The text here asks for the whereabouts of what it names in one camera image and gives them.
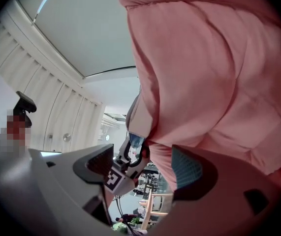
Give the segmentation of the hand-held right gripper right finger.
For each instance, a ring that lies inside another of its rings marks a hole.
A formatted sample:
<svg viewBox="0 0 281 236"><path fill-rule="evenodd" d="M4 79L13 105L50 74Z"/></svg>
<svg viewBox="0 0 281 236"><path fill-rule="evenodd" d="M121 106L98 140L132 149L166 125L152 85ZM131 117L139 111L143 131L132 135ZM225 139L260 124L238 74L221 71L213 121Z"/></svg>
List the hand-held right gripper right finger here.
<svg viewBox="0 0 281 236"><path fill-rule="evenodd" d="M231 156L174 145L172 169L172 207L152 236L250 236L281 198L266 175Z"/></svg>

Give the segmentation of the light wooden chair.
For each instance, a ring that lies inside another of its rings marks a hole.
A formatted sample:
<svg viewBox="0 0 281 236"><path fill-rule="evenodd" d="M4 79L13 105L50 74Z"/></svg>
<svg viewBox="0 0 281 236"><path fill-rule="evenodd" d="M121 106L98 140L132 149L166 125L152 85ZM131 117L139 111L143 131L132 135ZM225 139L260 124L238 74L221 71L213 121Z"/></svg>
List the light wooden chair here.
<svg viewBox="0 0 281 236"><path fill-rule="evenodd" d="M162 205L161 205L162 211L161 211L161 209L159 211L153 210L154 198L156 198L156 197L162 198ZM158 221L151 220L152 216L165 217L171 209L172 200L173 200L173 194L172 193L155 194L150 189L148 199L145 202L146 213L145 213L142 225L141 225L141 229L146 230L149 223L157 223L158 222Z"/></svg>

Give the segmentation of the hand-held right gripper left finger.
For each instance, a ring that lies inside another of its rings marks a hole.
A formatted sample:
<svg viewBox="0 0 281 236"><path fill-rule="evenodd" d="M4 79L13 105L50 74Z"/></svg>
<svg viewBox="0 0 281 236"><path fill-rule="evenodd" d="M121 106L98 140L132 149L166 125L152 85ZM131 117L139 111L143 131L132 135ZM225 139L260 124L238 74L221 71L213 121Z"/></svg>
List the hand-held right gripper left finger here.
<svg viewBox="0 0 281 236"><path fill-rule="evenodd" d="M113 232L104 193L113 147L99 145L46 157L29 149L32 173L57 233Z"/></svg>

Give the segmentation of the pink sofa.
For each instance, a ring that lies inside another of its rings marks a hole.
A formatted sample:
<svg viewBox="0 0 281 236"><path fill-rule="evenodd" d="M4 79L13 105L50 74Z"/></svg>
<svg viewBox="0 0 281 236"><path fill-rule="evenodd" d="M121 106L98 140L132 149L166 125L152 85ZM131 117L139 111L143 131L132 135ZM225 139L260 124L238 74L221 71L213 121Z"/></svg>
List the pink sofa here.
<svg viewBox="0 0 281 236"><path fill-rule="evenodd" d="M281 188L281 19L267 0L119 0L170 188L173 145L242 159Z"/></svg>

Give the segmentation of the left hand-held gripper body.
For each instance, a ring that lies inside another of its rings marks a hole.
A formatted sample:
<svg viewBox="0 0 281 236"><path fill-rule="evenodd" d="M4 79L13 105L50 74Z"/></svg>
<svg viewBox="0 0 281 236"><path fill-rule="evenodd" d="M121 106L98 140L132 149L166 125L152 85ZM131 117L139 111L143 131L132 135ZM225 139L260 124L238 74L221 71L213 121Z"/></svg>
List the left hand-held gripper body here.
<svg viewBox="0 0 281 236"><path fill-rule="evenodd" d="M124 195L136 188L139 176L150 161L150 150L142 145L139 158L132 163L128 155L130 147L130 141L124 141L105 179L105 189L114 195Z"/></svg>

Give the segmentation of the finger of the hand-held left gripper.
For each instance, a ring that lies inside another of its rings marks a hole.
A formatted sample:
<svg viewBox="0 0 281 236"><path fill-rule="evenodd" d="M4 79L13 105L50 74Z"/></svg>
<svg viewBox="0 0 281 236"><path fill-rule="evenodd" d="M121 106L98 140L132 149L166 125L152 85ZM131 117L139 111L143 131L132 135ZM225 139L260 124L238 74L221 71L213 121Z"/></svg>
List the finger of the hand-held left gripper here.
<svg viewBox="0 0 281 236"><path fill-rule="evenodd" d="M141 93L133 101L126 115L125 123L131 146L142 146L151 132L153 118L145 105Z"/></svg>

